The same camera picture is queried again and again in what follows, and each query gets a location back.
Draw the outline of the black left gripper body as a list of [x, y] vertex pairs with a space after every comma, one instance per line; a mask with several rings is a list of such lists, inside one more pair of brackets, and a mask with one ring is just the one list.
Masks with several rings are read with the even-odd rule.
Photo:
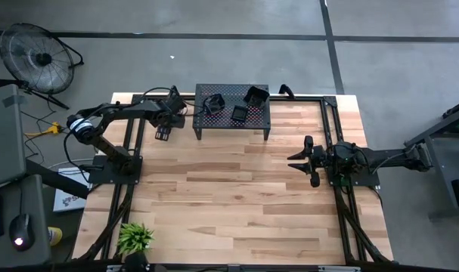
[[161, 110], [155, 112], [148, 122], [154, 127], [167, 127], [167, 128], [184, 128], [185, 115], [183, 112], [173, 112], [171, 110]]

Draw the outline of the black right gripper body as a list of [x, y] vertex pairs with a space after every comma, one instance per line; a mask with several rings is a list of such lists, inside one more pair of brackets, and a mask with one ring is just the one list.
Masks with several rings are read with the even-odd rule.
[[321, 145], [314, 146], [311, 155], [311, 176], [317, 174], [318, 168], [328, 167], [332, 163], [332, 155]]

